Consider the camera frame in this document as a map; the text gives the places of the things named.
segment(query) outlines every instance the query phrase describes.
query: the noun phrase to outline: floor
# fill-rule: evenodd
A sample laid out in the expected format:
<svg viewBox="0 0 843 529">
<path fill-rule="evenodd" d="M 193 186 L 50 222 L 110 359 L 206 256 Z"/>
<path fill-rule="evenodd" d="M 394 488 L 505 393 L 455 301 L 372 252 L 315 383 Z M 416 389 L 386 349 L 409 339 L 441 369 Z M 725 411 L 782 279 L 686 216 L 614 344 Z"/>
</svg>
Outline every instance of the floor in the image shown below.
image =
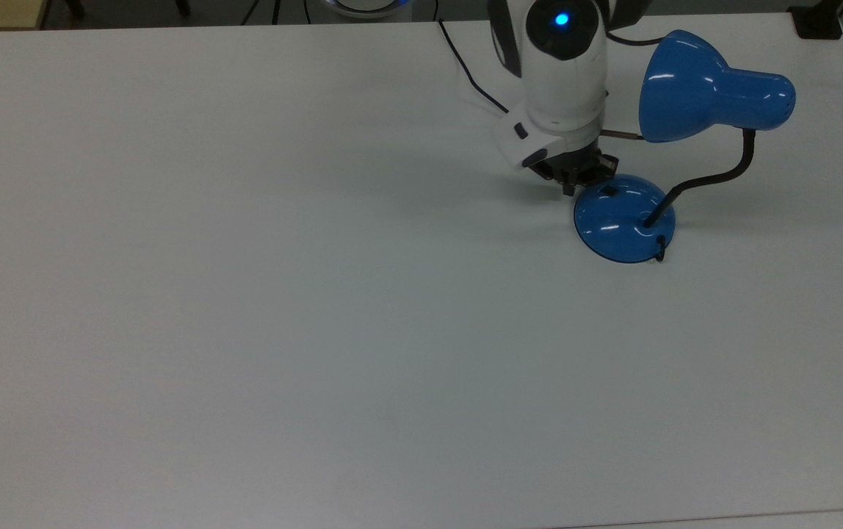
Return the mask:
<svg viewBox="0 0 843 529">
<path fill-rule="evenodd" d="M 314 23 L 325 21 L 320 0 L 277 0 L 279 24 L 306 24 L 303 2 Z M 86 17 L 73 21 L 65 0 L 48 0 L 43 29 L 166 26 L 237 26 L 250 12 L 248 24 L 270 24 L 276 0 L 189 0 L 192 14 L 181 17 L 174 0 L 82 0 Z M 649 14 L 783 12 L 792 4 L 811 6 L 815 0 L 654 0 Z M 445 20 L 486 18 L 486 0 L 441 0 Z M 416 21 L 431 20 L 435 0 L 415 0 Z"/>
</svg>

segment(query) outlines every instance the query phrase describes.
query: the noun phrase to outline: blue lamp base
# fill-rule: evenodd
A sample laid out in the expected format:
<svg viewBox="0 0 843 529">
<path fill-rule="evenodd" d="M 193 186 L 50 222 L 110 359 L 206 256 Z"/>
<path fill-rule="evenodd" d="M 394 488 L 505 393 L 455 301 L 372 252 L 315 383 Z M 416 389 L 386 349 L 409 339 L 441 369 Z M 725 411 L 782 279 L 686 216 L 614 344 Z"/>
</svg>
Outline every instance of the blue lamp base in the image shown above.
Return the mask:
<svg viewBox="0 0 843 529">
<path fill-rule="evenodd" d="M 644 262 L 657 258 L 673 240 L 673 207 L 643 227 L 666 194 L 643 178 L 619 174 L 603 184 L 585 188 L 575 201 L 575 228 L 598 255 L 616 262 Z"/>
</svg>

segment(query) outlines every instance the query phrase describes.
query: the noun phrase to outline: table surface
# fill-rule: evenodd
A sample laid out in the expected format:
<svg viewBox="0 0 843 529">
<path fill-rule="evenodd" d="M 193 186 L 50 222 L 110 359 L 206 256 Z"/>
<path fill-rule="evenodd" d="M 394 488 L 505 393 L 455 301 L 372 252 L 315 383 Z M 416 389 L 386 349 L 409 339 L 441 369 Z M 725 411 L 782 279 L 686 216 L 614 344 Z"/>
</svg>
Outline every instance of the table surface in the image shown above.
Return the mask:
<svg viewBox="0 0 843 529">
<path fill-rule="evenodd" d="M 673 28 L 797 110 L 637 265 L 506 167 L 435 24 L 0 34 L 0 529 L 843 509 L 843 40 L 622 35 Z M 650 53 L 609 48 L 609 127 Z M 740 133 L 602 146 L 669 188 Z"/>
</svg>

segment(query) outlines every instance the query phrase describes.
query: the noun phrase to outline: lamp shade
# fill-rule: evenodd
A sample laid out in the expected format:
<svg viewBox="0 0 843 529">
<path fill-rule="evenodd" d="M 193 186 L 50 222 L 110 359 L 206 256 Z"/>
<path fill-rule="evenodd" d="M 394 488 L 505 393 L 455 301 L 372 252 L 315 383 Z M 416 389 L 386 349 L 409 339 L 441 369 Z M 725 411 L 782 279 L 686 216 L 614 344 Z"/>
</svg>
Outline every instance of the lamp shade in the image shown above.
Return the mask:
<svg viewBox="0 0 843 529">
<path fill-rule="evenodd" d="M 794 85 L 776 73 L 730 68 L 705 40 L 676 30 L 657 46 L 640 93 L 640 133 L 683 140 L 716 124 L 767 131 L 794 111 Z"/>
</svg>

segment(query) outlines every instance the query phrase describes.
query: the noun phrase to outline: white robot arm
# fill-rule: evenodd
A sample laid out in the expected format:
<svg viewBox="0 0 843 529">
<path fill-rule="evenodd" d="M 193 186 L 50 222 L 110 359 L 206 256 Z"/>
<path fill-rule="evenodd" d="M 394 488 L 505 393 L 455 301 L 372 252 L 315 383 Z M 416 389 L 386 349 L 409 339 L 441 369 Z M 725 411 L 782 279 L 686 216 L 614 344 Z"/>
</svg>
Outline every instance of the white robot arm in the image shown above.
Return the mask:
<svg viewBox="0 0 843 529">
<path fill-rule="evenodd" d="M 525 97 L 494 127 L 510 164 L 562 184 L 613 174 L 597 148 L 605 108 L 607 30 L 630 26 L 650 0 L 488 0 L 499 60 Z"/>
</svg>

